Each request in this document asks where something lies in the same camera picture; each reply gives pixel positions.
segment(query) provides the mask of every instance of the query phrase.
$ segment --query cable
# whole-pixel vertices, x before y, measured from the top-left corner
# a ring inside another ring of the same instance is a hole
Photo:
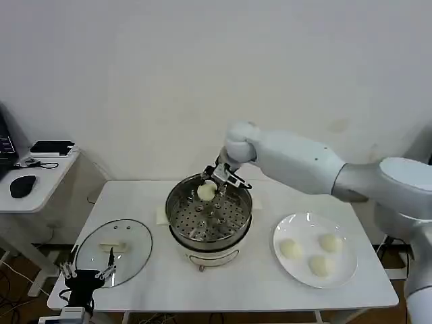
[[[378,254],[379,250],[381,250],[381,247],[384,245],[385,240],[386,240],[388,237],[389,237],[388,235],[385,235],[385,236],[384,236],[383,241],[381,242],[381,244],[378,246],[378,249],[376,250],[376,253],[377,253],[377,254]]]
[[[26,304],[30,304],[31,302],[34,302],[35,300],[36,300],[36,299],[32,299],[32,300],[29,300],[29,301],[27,301],[27,302],[23,302],[23,303],[21,303],[21,304],[15,305],[15,306],[12,307],[11,309],[9,309],[7,312],[4,312],[3,314],[1,314],[0,317],[3,317],[3,316],[5,316],[6,314],[9,314],[9,312],[13,311],[15,308],[21,307],[21,306],[26,305]]]
[[[69,299],[67,299],[65,296],[63,296],[63,294],[66,293],[66,292],[70,292],[71,290],[72,290],[72,289],[70,289],[70,288],[68,288],[68,289],[63,289],[62,291],[59,292],[59,297],[60,297],[62,300],[66,301],[66,302],[69,302]]]
[[[49,294],[48,294],[46,291],[44,291],[40,285],[38,285],[37,283],[35,283],[33,280],[28,279],[28,278],[27,278],[25,275],[23,275],[22,273],[20,273],[20,272],[14,270],[14,268],[12,268],[10,265],[8,265],[5,261],[0,260],[0,262],[3,263],[3,264],[4,264],[6,267],[8,267],[9,269],[11,269],[14,273],[16,273],[16,274],[20,275],[21,277],[27,279],[27,280],[28,280],[29,282],[31,282],[32,284],[37,285],[37,286],[39,287],[39,290],[40,290],[41,292],[43,292],[45,295],[47,295],[47,296],[49,297]]]
[[[1,302],[0,302],[0,306],[2,306],[2,304],[5,302],[5,300],[7,302],[11,302],[9,299],[7,299],[7,297],[9,296],[9,293],[11,292],[11,281],[9,280],[9,277],[6,275],[6,273],[2,272],[2,270],[0,270],[0,273],[3,275],[3,277],[1,279],[5,278],[6,281],[7,281],[7,292],[6,292],[6,295],[4,297],[0,296],[2,298]]]
[[[55,169],[58,166],[59,164],[57,162],[46,162],[39,164],[39,167],[42,167],[43,169]]]
[[[143,319],[142,321],[139,322],[139,324],[147,324],[149,321],[151,321],[152,319],[154,319],[157,316],[157,313],[153,314],[153,316],[149,319]]]
[[[92,205],[95,204],[95,202],[92,202],[92,201],[90,201],[90,199],[88,199],[88,196],[87,196],[87,202],[88,202],[89,204],[92,204]]]
[[[51,228],[51,237],[47,241],[45,241],[43,243],[40,243],[38,245],[35,245],[34,247],[35,248],[40,248],[42,245],[48,244],[53,238],[54,238],[54,228],[52,227]]]

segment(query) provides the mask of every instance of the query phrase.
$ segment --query computer mouse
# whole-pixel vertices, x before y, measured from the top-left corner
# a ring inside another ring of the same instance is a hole
[[[16,178],[11,183],[11,196],[14,198],[23,198],[27,196],[31,193],[35,182],[35,175],[25,175],[24,177]]]

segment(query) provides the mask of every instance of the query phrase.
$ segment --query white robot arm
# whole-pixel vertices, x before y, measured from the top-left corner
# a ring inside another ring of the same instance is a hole
[[[432,319],[432,166],[403,158],[355,165],[327,145],[287,131],[262,131],[248,122],[233,124],[213,179],[244,185],[234,172],[252,163],[268,177],[306,194],[331,194],[342,201],[377,203],[387,234],[411,243],[415,262],[406,282],[414,324]]]

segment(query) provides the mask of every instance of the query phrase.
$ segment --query white dough ball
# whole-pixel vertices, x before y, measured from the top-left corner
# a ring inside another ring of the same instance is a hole
[[[335,271],[335,264],[323,255],[314,255],[309,259],[309,268],[318,277],[328,277]]]
[[[324,234],[318,238],[319,245],[324,251],[327,252],[340,252],[342,251],[344,242],[335,234]]]
[[[301,259],[303,257],[303,250],[301,245],[291,238],[283,240],[279,247],[284,257],[287,259]]]
[[[217,190],[217,186],[212,181],[206,181],[205,184],[198,187],[196,193],[198,197],[203,201],[210,201],[215,198],[215,191]]]

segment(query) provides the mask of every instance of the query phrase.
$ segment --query small white table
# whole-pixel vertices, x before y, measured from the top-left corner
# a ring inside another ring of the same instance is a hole
[[[37,296],[39,286],[47,277],[57,277],[59,269],[53,264],[53,259],[58,252],[52,252],[49,257],[44,256],[29,242],[24,230],[17,232],[20,227],[14,214],[36,213],[48,202],[56,187],[60,184],[65,174],[74,164],[79,152],[73,152],[68,157],[36,158],[44,162],[56,162],[59,164],[55,169],[43,169],[40,167],[12,170],[0,181],[0,237],[17,251],[21,252],[27,259],[40,267],[41,272],[35,279],[35,283],[29,290],[29,296]],[[10,194],[10,184],[22,176],[35,175],[37,177],[31,193],[23,198],[13,198]]]
[[[143,222],[153,235],[153,251],[144,269],[122,285],[94,293],[99,312],[273,312],[343,310],[332,323],[345,323],[358,313],[397,305],[396,295],[352,207],[330,196],[308,196],[270,181],[251,181],[252,195],[263,208],[254,211],[247,243],[232,262],[198,272],[179,253],[166,225],[157,225],[155,211],[164,206],[171,181],[107,182],[77,244],[99,226],[115,219]],[[274,227],[284,215],[320,213],[344,227],[358,255],[356,275],[346,285],[328,290],[296,281],[273,255]],[[61,309],[62,276],[48,299]]]

